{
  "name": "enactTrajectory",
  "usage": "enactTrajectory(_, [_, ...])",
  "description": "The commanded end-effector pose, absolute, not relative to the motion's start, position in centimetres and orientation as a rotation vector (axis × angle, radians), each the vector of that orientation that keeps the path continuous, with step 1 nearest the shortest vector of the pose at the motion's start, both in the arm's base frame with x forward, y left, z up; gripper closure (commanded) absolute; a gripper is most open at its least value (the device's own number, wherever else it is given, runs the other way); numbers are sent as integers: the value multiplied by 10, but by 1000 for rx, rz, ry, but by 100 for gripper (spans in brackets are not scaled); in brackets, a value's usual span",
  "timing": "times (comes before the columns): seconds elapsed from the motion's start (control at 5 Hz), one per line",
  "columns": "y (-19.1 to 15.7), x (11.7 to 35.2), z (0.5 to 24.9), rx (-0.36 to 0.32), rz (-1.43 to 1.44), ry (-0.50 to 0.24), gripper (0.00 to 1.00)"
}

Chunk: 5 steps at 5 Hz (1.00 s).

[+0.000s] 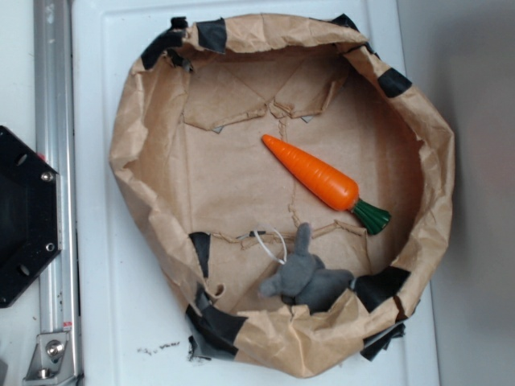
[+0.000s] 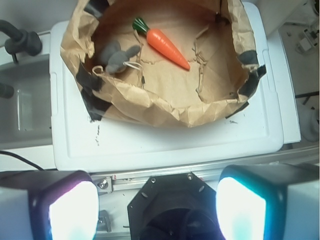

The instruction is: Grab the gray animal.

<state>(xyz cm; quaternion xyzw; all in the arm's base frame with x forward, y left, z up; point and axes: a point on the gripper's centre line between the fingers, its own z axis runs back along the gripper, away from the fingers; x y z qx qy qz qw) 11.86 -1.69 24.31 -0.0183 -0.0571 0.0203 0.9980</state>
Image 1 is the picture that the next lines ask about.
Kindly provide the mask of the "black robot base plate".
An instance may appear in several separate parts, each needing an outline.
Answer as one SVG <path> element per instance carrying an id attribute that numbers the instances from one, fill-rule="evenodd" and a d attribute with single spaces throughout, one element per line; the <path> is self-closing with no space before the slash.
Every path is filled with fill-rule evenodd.
<path id="1" fill-rule="evenodd" d="M 1 308 L 12 306 L 60 252 L 59 174 L 1 128 Z"/>

